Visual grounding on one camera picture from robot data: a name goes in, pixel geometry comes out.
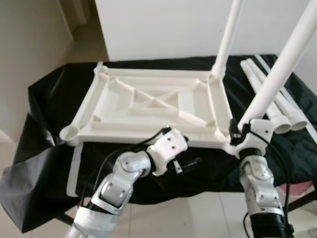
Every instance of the black plastic sheet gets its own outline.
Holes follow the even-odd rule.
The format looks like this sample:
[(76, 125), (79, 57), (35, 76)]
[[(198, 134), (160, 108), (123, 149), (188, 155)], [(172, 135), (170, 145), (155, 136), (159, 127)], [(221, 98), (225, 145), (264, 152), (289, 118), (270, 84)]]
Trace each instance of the black plastic sheet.
[[(229, 57), (224, 85), (232, 114), (238, 120), (254, 97), (240, 61), (247, 56)], [(264, 56), (272, 66), (276, 56)], [(210, 70), (215, 57), (187, 59), (108, 62), (113, 68)], [(32, 230), (78, 204), (79, 198), (66, 195), (67, 179), (74, 147), (58, 137), (73, 120), (93, 80), (97, 63), (70, 63), (56, 69), (29, 87), (30, 113), (25, 121), (13, 165), (3, 172), (0, 202), (22, 232)], [(317, 98), (294, 74), (286, 88), (317, 128)], [(292, 183), (317, 178), (317, 146), (303, 129), (274, 135), (272, 143), (284, 155)], [(90, 173), (100, 166), (119, 143), (84, 143), (76, 193), (81, 194)], [(267, 149), (266, 158), (275, 176), (275, 185), (285, 183), (285, 176), (275, 155)], [(131, 203), (155, 204), (176, 197), (188, 197), (204, 191), (242, 192), (239, 160), (222, 150), (189, 148), (178, 159), (181, 166), (198, 162), (184, 173), (167, 172), (161, 177), (148, 176), (135, 183)], [(114, 161), (106, 164), (103, 175)], [(93, 184), (88, 184), (87, 194)]]

